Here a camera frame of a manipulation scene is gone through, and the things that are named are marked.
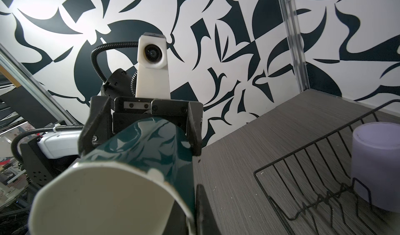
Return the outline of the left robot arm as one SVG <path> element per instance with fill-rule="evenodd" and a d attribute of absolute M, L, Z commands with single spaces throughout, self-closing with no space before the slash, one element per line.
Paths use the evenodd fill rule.
<path fill-rule="evenodd" d="M 45 186 L 74 161 L 120 133 L 131 124 L 150 117 L 170 121 L 185 132 L 192 154 L 202 153 L 203 104 L 197 101 L 161 100 L 134 96 L 136 75 L 119 68 L 93 97 L 86 125 L 63 122 L 26 131 L 11 144 L 28 176 Z"/>

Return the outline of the dark green mug white inside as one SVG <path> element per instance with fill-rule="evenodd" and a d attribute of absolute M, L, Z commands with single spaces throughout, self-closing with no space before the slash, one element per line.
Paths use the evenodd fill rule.
<path fill-rule="evenodd" d="M 174 202 L 196 233 L 192 152 L 184 131 L 138 121 L 82 157 L 35 196 L 33 235 L 162 235 Z"/>

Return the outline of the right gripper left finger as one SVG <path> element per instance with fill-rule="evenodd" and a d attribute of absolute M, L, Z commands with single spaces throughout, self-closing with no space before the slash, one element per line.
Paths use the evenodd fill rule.
<path fill-rule="evenodd" d="M 188 235 L 186 215 L 180 205 L 175 201 L 162 235 Z"/>

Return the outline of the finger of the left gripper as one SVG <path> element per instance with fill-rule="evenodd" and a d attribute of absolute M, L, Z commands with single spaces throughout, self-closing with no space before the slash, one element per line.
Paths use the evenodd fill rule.
<path fill-rule="evenodd" d="M 78 138 L 78 153 L 81 157 L 89 154 L 113 136 L 111 99 L 106 96 L 91 98 L 89 117 Z"/>
<path fill-rule="evenodd" d="M 194 157 L 200 157 L 202 154 L 202 119 L 203 104 L 189 101 L 187 106 L 186 136 L 191 145 Z"/>

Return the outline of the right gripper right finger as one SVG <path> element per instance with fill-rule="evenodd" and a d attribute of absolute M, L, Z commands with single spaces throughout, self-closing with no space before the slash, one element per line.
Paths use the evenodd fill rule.
<path fill-rule="evenodd" d="M 203 185 L 196 186 L 196 230 L 198 235 L 222 235 Z"/>

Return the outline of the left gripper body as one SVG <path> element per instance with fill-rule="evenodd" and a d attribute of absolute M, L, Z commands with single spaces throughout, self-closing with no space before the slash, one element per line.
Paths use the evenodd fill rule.
<path fill-rule="evenodd" d="M 131 124 L 151 118 L 165 119 L 186 131 L 188 102 L 181 100 L 116 97 L 112 114 L 112 131 L 117 134 Z"/>

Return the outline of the lavender plastic cup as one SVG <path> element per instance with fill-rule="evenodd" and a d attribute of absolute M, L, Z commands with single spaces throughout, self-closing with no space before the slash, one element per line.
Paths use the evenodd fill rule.
<path fill-rule="evenodd" d="M 353 131 L 351 180 L 355 192 L 372 205 L 400 212 L 400 126 L 362 124 Z"/>

